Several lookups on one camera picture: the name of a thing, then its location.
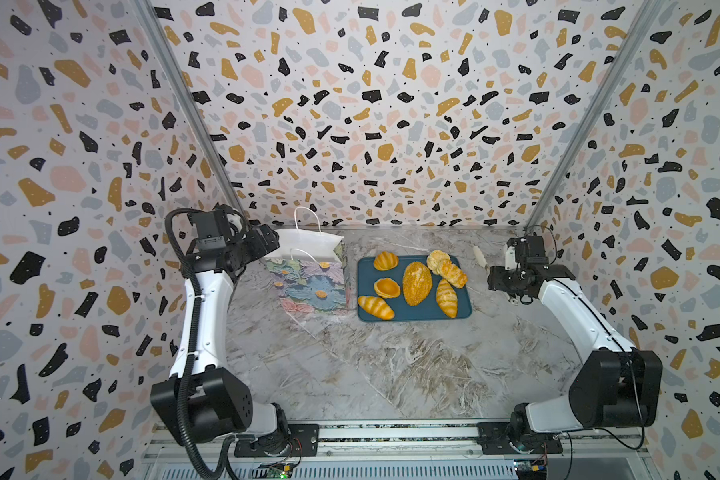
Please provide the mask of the floral paper gift bag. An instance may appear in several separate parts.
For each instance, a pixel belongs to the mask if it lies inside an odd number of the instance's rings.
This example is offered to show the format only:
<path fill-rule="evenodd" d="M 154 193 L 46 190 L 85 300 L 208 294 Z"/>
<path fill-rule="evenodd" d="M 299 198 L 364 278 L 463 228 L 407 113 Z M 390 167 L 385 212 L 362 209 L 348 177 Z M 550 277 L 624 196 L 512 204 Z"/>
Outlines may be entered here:
<path fill-rule="evenodd" d="M 279 247 L 264 257 L 282 307 L 289 313 L 348 309 L 344 237 L 299 226 L 276 231 Z"/>

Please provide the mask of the striped round bun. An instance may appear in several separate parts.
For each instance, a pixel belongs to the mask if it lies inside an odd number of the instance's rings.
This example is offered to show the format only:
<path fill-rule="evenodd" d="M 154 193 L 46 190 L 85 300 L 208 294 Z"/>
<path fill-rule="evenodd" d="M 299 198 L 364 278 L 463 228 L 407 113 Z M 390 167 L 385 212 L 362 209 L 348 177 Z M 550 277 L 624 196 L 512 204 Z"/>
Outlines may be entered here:
<path fill-rule="evenodd" d="M 373 260 L 373 266 L 378 271 L 390 271 L 399 265 L 399 258 L 389 251 L 382 251 Z"/>

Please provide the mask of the golden shell bread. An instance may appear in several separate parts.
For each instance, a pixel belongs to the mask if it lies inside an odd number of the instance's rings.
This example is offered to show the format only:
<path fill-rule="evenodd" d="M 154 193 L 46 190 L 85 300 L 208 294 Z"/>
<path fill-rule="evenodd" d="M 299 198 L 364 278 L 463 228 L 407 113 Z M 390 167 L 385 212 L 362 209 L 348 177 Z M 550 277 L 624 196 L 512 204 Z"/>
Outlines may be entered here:
<path fill-rule="evenodd" d="M 401 287 L 392 278 L 380 278 L 373 284 L 374 292 L 383 299 L 394 299 L 400 296 Z"/>

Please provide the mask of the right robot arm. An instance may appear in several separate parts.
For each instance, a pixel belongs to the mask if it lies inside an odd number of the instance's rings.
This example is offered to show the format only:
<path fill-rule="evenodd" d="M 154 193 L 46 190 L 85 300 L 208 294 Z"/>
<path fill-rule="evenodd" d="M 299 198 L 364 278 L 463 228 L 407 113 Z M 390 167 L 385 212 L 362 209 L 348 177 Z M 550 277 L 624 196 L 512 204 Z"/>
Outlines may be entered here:
<path fill-rule="evenodd" d="M 562 265 L 508 269 L 492 266 L 488 287 L 512 300 L 539 300 L 564 328 L 581 367 L 556 398 L 515 406 L 507 427 L 510 445 L 530 452 L 552 436 L 588 429 L 654 424 L 663 373 L 653 351 L 640 350 L 597 311 Z"/>

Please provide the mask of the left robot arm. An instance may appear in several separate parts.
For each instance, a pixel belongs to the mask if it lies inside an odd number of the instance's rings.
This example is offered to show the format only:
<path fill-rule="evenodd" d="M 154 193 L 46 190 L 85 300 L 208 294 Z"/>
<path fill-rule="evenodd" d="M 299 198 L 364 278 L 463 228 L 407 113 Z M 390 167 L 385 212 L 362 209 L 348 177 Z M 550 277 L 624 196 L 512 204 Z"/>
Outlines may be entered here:
<path fill-rule="evenodd" d="M 184 254 L 187 312 L 178 353 L 167 380 L 150 393 L 152 407 L 178 444 L 242 434 L 261 451 L 278 453 L 290 440 L 276 404 L 254 401 L 249 387 L 228 368 L 228 309 L 245 267 L 279 247 L 270 227 L 239 227 L 220 211 L 193 212 L 197 231 Z"/>

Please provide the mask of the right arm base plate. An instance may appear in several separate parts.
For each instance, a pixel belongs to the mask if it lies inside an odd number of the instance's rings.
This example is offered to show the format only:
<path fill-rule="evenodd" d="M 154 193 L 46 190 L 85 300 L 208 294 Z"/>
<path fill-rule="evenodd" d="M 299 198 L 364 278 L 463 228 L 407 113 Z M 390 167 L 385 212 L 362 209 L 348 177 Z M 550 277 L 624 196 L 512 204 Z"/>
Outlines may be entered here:
<path fill-rule="evenodd" d="M 477 443 L 484 455 L 560 454 L 562 444 L 553 434 L 525 431 L 513 422 L 479 422 Z"/>

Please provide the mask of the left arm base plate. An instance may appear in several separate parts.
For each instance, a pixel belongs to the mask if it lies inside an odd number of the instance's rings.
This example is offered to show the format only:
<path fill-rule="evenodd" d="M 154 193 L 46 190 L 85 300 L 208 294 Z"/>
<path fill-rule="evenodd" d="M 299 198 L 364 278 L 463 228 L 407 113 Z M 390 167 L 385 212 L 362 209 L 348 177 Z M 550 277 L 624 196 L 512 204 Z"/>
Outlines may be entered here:
<path fill-rule="evenodd" d="M 315 457 L 320 438 L 317 423 L 290 424 L 286 430 L 259 437 L 256 440 L 240 440 L 234 450 L 235 458 Z"/>

